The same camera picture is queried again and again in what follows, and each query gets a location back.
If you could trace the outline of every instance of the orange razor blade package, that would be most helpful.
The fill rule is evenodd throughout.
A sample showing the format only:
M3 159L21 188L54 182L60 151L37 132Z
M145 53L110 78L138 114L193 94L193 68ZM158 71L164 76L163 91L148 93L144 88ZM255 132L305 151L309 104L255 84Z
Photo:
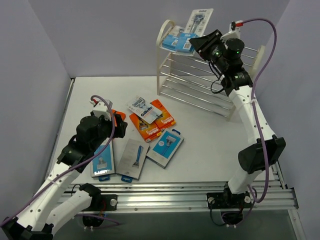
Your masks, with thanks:
M175 119L158 99L152 101L151 104L162 112L162 114L154 121L161 131L164 131L165 129L176 124Z
M155 122L149 124L134 113L129 117L135 128L139 131L140 135L147 143L161 135L162 132Z

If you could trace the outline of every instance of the product box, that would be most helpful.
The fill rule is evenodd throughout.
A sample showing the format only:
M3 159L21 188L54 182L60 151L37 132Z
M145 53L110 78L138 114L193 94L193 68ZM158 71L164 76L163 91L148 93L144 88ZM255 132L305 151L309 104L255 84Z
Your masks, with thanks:
M184 33L202 37L213 11L213 8L193 10L184 28Z
M121 160L116 168L116 173L126 177L139 180L144 166L149 144L143 141L129 139L122 154Z
M167 111L165 106L162 105L162 103L156 99L151 102L153 106L155 106L157 109L161 110L162 114L160 117L158 117L154 122L158 126L158 128L161 131L164 131L165 129L173 126L176 124L175 119L171 116L171 114Z
M146 156L165 169L183 141L180 132L166 129Z
M152 106L148 101L140 96L136 96L134 99L129 101L126 106L148 124L153 123L154 120L162 114L158 108Z
M179 53L192 53L195 48L191 45L189 40L197 37L198 35L195 33L181 33L175 46L175 50Z
M131 119L133 125L140 133L141 137L147 142L151 142L161 135L161 130L157 126L156 122L149 124L136 114L132 113L129 118Z
M169 50L171 52L175 52L180 34L183 33L184 30L185 29L181 26L174 26L169 34L164 38L161 48Z
M97 154L105 146L107 140L97 148L94 154ZM115 162L113 152L113 142L106 147L106 149L90 162L91 177L99 177L115 173Z

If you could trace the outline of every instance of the red connector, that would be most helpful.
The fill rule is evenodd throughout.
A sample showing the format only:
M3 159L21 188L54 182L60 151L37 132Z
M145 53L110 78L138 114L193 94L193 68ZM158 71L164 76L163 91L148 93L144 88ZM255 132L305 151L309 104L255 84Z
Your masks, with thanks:
M242 27L243 25L244 25L243 22L238 22L238 23L235 24L236 27Z

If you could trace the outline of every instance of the white wall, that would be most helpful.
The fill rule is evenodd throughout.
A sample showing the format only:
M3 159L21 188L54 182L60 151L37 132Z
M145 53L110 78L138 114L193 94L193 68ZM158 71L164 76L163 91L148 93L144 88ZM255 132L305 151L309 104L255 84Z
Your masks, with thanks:
M288 186L296 191L309 240L320 236L319 9L319 0L289 2L276 26L274 56L257 85L257 97L269 124L286 140L279 163Z
M231 21L280 19L289 0L29 0L71 77L156 74L156 38L166 19L185 26L193 9L213 8L206 33ZM242 31L248 47L266 44L271 29Z
M42 183L70 78L27 0L0 2L0 220ZM5 239L0 230L0 239Z

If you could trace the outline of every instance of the razor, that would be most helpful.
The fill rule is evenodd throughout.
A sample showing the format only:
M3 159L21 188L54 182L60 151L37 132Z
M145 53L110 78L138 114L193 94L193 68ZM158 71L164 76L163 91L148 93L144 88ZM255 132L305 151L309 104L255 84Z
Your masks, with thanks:
M140 159L140 155L141 155L142 149L143 149L143 147L142 147L142 146L139 146L139 148L138 148L138 154L136 155L136 160L135 160L135 163L132 165L132 167L137 167L137 168L139 168L139 159Z
M107 167L107 163L102 157L99 157L99 163L96 166L96 169L104 169Z
M203 19L205 19L205 17L202 14L195 15L190 31L191 34L194 34L196 32L197 27L200 25Z
M139 97L135 103L132 104L132 106L134 106L135 108L140 108L140 109L143 109L143 110L147 110L147 105L146 105L146 101L142 98L142 97ZM155 113L155 111L151 111L150 114L152 116L154 116L156 119L159 117L159 115L157 113Z
M162 156L165 156L165 154L166 154L167 150L169 149L170 145L173 144L176 141L176 139L174 137L172 137L172 136L167 136L165 140L166 140L166 147L165 147L165 149L163 150L163 152L161 154Z

